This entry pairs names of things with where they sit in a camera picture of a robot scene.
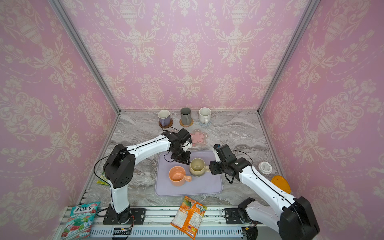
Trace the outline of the brown wooden coaster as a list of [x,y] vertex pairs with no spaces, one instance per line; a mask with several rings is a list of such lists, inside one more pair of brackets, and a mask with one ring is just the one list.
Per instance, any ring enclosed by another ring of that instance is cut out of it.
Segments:
[[166,126],[162,126],[160,121],[158,122],[158,124],[159,124],[160,128],[168,129],[168,128],[170,128],[173,125],[173,119],[171,118],[170,123],[168,125],[166,125]]

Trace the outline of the woven rattan coaster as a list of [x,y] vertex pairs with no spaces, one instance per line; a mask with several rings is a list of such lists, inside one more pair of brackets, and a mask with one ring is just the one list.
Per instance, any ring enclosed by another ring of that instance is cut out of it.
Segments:
[[192,119],[191,120],[191,123],[189,124],[189,125],[185,125],[185,124],[183,124],[183,121],[182,121],[182,119],[180,119],[180,125],[182,126],[182,127],[184,127],[184,128],[186,128],[186,127],[190,127],[190,126],[192,126],[193,124],[194,124],[194,120]]

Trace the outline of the grey mug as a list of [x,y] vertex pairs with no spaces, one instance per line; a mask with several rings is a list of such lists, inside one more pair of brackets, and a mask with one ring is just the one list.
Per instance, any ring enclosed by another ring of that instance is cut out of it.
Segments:
[[182,108],[180,113],[183,124],[189,125],[192,120],[192,110],[190,108]]

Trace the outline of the white mug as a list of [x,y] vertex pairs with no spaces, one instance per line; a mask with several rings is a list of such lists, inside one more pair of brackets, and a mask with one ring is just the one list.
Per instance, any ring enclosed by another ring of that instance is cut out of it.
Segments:
[[199,121],[202,123],[208,123],[211,120],[212,111],[211,109],[204,107],[199,109]]

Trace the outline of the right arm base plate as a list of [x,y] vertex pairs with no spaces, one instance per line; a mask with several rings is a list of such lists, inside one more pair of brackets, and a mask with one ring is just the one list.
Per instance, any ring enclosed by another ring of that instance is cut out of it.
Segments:
[[261,222],[251,220],[245,210],[239,208],[225,208],[223,217],[226,219],[227,225],[258,225]]

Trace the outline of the orange pink mug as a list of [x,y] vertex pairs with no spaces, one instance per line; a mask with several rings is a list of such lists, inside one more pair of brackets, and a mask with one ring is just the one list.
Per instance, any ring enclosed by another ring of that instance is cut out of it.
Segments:
[[185,182],[191,182],[192,177],[188,176],[186,170],[183,167],[175,166],[169,171],[169,179],[176,187],[181,187]]

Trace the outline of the beige ceramic mug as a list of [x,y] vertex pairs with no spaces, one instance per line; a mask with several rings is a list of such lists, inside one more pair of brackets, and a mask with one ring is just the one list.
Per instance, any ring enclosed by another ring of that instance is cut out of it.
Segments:
[[200,158],[195,158],[190,162],[189,171],[190,174],[195,177],[201,177],[205,173],[211,172],[209,166],[206,165],[206,162]]

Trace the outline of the blue woven coaster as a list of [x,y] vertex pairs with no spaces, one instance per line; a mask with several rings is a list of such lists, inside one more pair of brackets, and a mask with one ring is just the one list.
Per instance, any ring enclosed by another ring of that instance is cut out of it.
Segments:
[[199,125],[203,126],[203,127],[210,126],[211,124],[212,124],[212,121],[209,121],[208,123],[202,123],[202,122],[199,121]]

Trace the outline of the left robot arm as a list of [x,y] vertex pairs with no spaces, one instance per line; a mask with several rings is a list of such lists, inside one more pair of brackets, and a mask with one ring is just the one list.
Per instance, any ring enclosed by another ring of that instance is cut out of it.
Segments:
[[188,165],[191,146],[192,137],[186,129],[176,133],[164,131],[156,138],[136,145],[116,145],[103,166],[111,194],[103,224],[143,224],[146,210],[132,211],[128,199],[128,183],[133,178],[135,166],[162,152],[170,153],[173,161]]

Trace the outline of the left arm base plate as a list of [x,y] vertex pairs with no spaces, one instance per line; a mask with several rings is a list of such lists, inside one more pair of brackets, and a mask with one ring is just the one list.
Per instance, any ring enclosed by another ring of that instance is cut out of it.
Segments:
[[111,207],[107,209],[104,225],[143,225],[146,209],[133,208],[117,214]]

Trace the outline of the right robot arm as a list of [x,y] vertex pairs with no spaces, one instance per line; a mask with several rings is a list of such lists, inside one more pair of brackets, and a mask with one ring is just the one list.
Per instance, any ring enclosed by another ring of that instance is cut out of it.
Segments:
[[215,160],[209,164],[212,175],[225,175],[229,183],[234,180],[248,186],[268,205],[263,206],[253,198],[238,205],[240,220],[259,222],[279,233],[283,240],[312,240],[320,227],[310,202],[296,198],[278,188],[265,178],[244,158],[237,158],[228,145],[213,147]]

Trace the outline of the pink flower coaster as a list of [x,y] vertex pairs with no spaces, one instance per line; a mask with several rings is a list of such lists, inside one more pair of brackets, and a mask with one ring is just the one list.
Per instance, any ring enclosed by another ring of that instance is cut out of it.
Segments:
[[207,145],[208,134],[205,132],[202,132],[201,130],[194,130],[191,133],[191,138],[192,138],[193,147]]

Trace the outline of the small lavender white cup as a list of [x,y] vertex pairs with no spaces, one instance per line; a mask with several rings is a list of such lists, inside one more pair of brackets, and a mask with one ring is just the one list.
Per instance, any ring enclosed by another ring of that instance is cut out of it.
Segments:
[[158,118],[161,127],[166,127],[171,123],[171,114],[168,110],[159,111]]

